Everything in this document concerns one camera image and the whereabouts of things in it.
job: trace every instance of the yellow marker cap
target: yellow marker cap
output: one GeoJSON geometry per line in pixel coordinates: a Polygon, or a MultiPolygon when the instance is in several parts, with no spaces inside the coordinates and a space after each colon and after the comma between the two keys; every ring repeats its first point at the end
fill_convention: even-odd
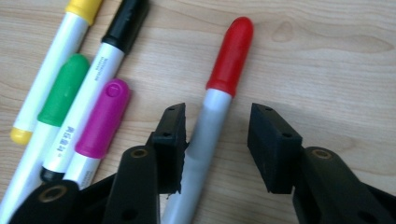
{"type": "Polygon", "coordinates": [[[82,17],[92,25],[101,3],[102,0],[70,0],[65,11],[82,17]]]}
{"type": "Polygon", "coordinates": [[[32,132],[12,128],[10,137],[15,143],[25,146],[29,143],[30,137],[32,137],[32,132]]]}

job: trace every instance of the wooden table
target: wooden table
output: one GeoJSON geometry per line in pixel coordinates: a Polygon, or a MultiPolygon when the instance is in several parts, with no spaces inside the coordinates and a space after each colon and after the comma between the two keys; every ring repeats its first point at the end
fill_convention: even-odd
{"type": "MultiPolygon", "coordinates": [[[[0,2],[0,198],[24,151],[9,131],[67,2],[0,2]]],[[[80,50],[90,60],[119,4],[102,4],[80,50]]],[[[335,151],[361,181],[395,195],[395,11],[390,0],[151,1],[117,74],[134,96],[94,181],[116,172],[125,149],[144,145],[170,105],[186,103],[190,139],[223,35],[248,16],[252,48],[194,223],[297,222],[291,197],[266,192],[248,151],[252,103],[281,114],[304,147],[335,151]]]]}

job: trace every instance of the red marker cap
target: red marker cap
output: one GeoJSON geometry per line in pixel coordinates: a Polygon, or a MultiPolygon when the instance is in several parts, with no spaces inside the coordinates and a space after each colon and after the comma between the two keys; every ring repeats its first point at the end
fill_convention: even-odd
{"type": "Polygon", "coordinates": [[[240,17],[233,21],[224,36],[206,89],[225,91],[235,97],[252,38],[253,23],[249,18],[240,17]]]}

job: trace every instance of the screw hole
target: screw hole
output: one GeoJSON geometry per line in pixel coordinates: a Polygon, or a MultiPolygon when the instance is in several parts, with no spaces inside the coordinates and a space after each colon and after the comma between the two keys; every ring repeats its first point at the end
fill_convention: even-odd
{"type": "Polygon", "coordinates": [[[323,159],[323,160],[328,160],[328,159],[332,158],[332,154],[330,154],[330,152],[325,151],[320,148],[312,150],[312,154],[314,154],[316,157],[323,159]]]}
{"type": "Polygon", "coordinates": [[[136,149],[131,153],[131,156],[134,158],[142,158],[147,156],[149,153],[145,149],[136,149]]]}
{"type": "Polygon", "coordinates": [[[358,216],[367,223],[378,223],[378,219],[368,212],[359,211],[358,216]]]}
{"type": "Polygon", "coordinates": [[[49,189],[44,190],[38,195],[38,200],[42,203],[50,203],[59,198],[62,198],[67,192],[67,187],[63,185],[56,185],[49,189]]]}

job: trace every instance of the black marker cap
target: black marker cap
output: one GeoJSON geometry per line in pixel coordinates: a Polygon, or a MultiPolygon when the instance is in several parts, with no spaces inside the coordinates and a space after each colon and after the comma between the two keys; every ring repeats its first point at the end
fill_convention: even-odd
{"type": "Polygon", "coordinates": [[[43,167],[40,172],[40,178],[44,183],[49,183],[64,178],[64,173],[57,173],[51,170],[47,170],[43,167]]]}
{"type": "Polygon", "coordinates": [[[128,54],[148,12],[149,0],[123,0],[102,42],[128,54]]]}

